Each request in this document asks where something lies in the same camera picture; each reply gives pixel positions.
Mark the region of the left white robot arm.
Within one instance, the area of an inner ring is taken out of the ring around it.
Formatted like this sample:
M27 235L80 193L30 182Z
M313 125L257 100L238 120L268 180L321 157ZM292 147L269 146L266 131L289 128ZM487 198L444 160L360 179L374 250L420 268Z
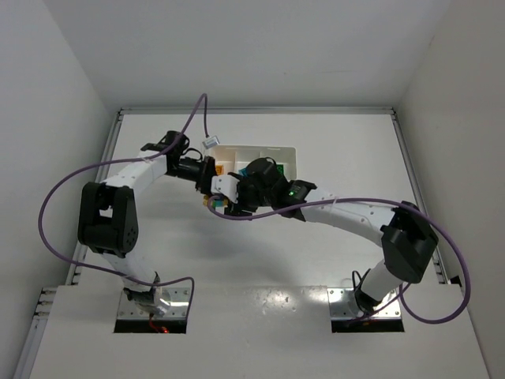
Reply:
M211 178L217 175L215 159L200 155L183 133L169 131L158 143L147 143L137 160L102 182L87 183L81 193L77 237L80 244L105 259L119 273L127 299L144 309L160 304L158 273L135 250L139 238L136 198L157 179L168 175L195 184L210 195Z

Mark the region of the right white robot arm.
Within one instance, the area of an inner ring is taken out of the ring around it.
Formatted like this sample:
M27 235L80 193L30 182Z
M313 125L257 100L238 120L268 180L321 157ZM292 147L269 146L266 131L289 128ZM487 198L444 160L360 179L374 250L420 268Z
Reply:
M382 260L364 274L353 291L363 313L371 313L400 284L420 283L438 245L429 222L408 201L393 207L370 201L342 203L312 182L287 179L268 158L253 160L235 178L235 216L249 216L259 207L270 207L286 218L337 227L382 249Z

